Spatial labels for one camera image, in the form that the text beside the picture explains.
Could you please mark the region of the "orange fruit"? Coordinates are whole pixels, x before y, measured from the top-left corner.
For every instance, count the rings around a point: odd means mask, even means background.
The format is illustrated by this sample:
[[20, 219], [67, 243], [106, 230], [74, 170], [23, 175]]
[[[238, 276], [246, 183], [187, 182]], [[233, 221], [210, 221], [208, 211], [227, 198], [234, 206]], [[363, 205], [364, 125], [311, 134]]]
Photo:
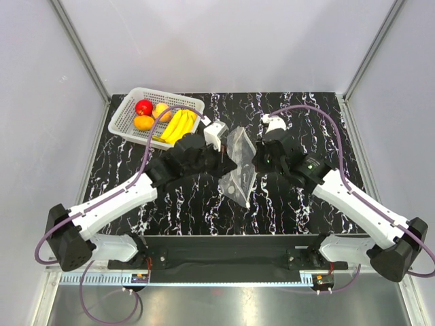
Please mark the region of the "orange fruit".
[[137, 115], [133, 120], [133, 125], [137, 130], [151, 130], [154, 125], [154, 118], [148, 115]]

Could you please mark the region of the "clear zip top bag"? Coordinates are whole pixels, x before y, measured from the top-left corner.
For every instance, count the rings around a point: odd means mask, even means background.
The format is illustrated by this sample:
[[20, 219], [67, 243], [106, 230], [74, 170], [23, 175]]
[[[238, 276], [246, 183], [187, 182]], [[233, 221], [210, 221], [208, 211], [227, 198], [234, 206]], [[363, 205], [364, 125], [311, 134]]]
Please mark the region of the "clear zip top bag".
[[228, 135], [226, 153], [237, 167], [218, 181], [219, 188], [223, 195], [249, 209], [249, 198], [257, 175], [252, 164], [256, 148], [244, 127], [239, 126]]

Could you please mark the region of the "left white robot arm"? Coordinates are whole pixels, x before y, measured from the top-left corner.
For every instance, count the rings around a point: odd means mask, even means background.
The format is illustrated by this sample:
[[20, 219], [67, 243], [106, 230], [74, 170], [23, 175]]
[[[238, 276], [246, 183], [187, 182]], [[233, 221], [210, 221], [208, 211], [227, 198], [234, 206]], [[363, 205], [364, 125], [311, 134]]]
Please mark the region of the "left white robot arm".
[[132, 209], [155, 201], [175, 181], [199, 174], [221, 179], [236, 168], [225, 148], [215, 149], [201, 135], [187, 134], [103, 195], [70, 209], [62, 204], [53, 206], [42, 241], [48, 243], [63, 272], [92, 260], [116, 260], [133, 269], [141, 268], [147, 253], [138, 238], [129, 234], [99, 235], [99, 230]]

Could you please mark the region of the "yellow banana bunch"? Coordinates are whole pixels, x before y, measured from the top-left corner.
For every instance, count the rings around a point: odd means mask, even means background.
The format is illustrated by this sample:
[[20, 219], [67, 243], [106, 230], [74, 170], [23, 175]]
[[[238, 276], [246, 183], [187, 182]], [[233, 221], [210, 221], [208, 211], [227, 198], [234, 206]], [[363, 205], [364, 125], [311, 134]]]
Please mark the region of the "yellow banana bunch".
[[164, 132], [160, 136], [153, 136], [152, 139], [174, 145], [175, 142], [180, 140], [186, 133], [192, 131], [196, 118], [197, 114], [195, 114], [195, 112], [181, 109], [173, 115]]

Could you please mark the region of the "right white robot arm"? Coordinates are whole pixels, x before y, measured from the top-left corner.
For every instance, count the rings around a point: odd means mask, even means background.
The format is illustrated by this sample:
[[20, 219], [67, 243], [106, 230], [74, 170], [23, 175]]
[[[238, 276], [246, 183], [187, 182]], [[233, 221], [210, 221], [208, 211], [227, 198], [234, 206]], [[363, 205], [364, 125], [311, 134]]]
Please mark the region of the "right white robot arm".
[[322, 234], [309, 245], [306, 260], [317, 269], [335, 262], [371, 266], [399, 283], [423, 248], [428, 225], [395, 214], [342, 177], [316, 153], [303, 153], [286, 131], [276, 129], [256, 141], [256, 171], [277, 173], [290, 185], [331, 204], [366, 233], [365, 238]]

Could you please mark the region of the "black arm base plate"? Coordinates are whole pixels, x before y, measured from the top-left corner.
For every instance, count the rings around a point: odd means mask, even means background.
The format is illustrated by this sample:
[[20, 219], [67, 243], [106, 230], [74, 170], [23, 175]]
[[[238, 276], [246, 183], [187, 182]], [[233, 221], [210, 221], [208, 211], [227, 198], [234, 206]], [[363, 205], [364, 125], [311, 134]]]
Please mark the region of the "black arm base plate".
[[111, 270], [150, 268], [156, 283], [290, 283], [302, 271], [346, 270], [314, 253], [320, 235], [146, 236], [135, 262]]

